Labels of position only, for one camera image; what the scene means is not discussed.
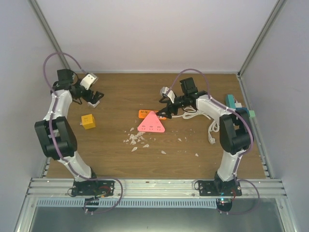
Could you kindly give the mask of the pink triangular socket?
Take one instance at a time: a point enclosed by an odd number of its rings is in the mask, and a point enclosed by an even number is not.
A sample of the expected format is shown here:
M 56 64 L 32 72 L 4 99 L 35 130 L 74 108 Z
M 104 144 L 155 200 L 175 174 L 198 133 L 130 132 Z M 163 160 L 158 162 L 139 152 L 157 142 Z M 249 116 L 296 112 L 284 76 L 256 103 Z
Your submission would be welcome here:
M 164 133 L 165 128 L 154 111 L 150 111 L 146 118 L 140 123 L 139 132 Z

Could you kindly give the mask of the yellow cube adapter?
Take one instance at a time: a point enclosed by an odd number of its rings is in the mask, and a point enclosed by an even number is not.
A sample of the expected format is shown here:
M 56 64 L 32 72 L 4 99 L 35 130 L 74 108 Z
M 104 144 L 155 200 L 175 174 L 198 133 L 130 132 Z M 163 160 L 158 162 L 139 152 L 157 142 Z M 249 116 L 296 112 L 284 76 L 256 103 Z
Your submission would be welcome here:
M 81 116 L 81 123 L 80 123 L 80 125 L 82 125 L 82 127 L 85 130 L 89 130 L 89 129 L 95 128 L 96 127 L 96 123 L 95 123 L 94 116 L 92 114 L 87 114 L 87 115 Z

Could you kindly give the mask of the white plug adapter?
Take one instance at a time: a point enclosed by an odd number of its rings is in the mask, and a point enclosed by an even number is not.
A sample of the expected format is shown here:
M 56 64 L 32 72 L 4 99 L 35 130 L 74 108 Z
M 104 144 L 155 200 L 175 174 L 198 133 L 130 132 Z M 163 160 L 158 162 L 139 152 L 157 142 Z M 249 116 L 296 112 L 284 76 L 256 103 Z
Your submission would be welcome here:
M 92 108 L 96 108 L 99 105 L 100 101 L 97 101 L 96 103 L 91 103 L 91 102 L 87 102 L 87 105 L 92 107 Z

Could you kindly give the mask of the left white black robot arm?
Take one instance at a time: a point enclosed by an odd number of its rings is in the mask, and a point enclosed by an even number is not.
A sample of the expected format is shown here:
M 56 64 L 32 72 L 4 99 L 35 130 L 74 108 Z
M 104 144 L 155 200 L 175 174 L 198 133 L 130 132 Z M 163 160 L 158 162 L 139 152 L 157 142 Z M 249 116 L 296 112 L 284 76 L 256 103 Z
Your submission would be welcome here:
M 93 73 L 86 73 L 81 79 L 74 71 L 62 69 L 57 75 L 58 80 L 49 85 L 52 100 L 48 112 L 34 128 L 44 155 L 63 164 L 76 182 L 84 182 L 83 190 L 88 195 L 95 195 L 99 191 L 97 176 L 79 155 L 77 139 L 67 116 L 73 102 L 81 104 L 85 100 L 96 107 L 104 94 L 91 90 L 98 80 Z

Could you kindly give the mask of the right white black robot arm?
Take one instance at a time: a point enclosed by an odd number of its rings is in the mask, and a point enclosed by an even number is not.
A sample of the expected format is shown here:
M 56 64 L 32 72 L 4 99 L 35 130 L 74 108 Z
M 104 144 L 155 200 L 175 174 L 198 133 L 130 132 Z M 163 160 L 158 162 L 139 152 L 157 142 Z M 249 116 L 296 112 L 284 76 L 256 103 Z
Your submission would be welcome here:
M 214 191 L 224 196 L 236 186 L 239 163 L 253 143 L 248 112 L 243 109 L 234 110 L 218 102 L 209 92 L 199 91 L 192 77 L 181 80 L 180 84 L 183 91 L 180 96 L 176 96 L 171 88 L 161 88 L 162 98 L 159 102 L 167 105 L 157 115 L 172 118 L 179 109 L 191 106 L 198 113 L 204 113 L 218 123 L 223 157 L 213 185 Z

